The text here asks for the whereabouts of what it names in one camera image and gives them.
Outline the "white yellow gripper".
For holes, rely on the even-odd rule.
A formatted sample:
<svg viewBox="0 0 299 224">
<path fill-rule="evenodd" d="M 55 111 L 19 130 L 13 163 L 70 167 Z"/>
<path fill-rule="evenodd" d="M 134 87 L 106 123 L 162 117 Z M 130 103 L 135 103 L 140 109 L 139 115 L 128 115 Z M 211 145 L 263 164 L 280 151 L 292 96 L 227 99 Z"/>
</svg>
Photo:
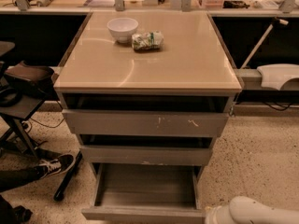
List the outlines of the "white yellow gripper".
<svg viewBox="0 0 299 224">
<path fill-rule="evenodd" d="M 233 224 L 229 207 L 227 205 L 207 207 L 205 224 Z"/>
</svg>

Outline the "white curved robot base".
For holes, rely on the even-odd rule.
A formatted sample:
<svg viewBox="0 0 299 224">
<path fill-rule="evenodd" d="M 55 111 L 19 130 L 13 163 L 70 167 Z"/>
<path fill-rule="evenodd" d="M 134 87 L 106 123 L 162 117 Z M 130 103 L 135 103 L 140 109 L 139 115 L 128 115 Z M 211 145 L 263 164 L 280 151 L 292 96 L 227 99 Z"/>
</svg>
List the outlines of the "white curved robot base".
<svg viewBox="0 0 299 224">
<path fill-rule="evenodd" d="M 257 68 L 262 76 L 261 86 L 280 91 L 290 80 L 299 78 L 299 65 L 289 63 L 274 63 Z"/>
</svg>

